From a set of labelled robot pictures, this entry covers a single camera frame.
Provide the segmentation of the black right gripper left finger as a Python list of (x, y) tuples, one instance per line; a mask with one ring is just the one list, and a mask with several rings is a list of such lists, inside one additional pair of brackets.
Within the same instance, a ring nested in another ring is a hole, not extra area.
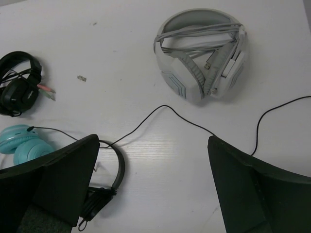
[(90, 134), (55, 152), (0, 171), (2, 233), (69, 233), (77, 226), (99, 139)]

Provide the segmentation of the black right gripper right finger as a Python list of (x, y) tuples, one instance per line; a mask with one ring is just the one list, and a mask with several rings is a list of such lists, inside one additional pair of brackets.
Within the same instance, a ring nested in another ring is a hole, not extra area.
[(311, 179), (211, 136), (208, 156), (228, 233), (309, 233)]

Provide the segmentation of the teal cat-ear headphones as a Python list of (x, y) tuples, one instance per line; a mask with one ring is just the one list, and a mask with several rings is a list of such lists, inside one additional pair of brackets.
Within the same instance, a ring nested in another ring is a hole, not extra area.
[(0, 133), (0, 152), (13, 155), (17, 166), (54, 152), (55, 149), (40, 138), (34, 127), (15, 125)]

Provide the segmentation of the small debris scrap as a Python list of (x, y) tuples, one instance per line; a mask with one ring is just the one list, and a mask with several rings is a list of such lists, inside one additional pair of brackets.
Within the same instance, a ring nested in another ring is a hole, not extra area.
[(83, 82), (86, 82), (86, 81), (87, 81), (87, 78), (84, 77), (84, 76), (81, 76), (81, 75), (78, 75), (78, 76), (77, 76), (77, 79), (79, 79), (79, 80), (81, 80), (81, 81), (83, 81)]

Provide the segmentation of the black bulky headset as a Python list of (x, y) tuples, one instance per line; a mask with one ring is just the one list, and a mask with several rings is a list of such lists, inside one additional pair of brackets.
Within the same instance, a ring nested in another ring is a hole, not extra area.
[(39, 94), (55, 100), (41, 83), (42, 66), (32, 55), (13, 51), (0, 59), (0, 114), (18, 117), (32, 108)]

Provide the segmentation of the white grey gaming headset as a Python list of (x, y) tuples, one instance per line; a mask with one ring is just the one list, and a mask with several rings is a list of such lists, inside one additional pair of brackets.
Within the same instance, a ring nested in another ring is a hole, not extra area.
[(225, 12), (189, 9), (160, 26), (153, 49), (166, 84), (198, 104), (221, 98), (234, 86), (247, 58), (247, 32)]

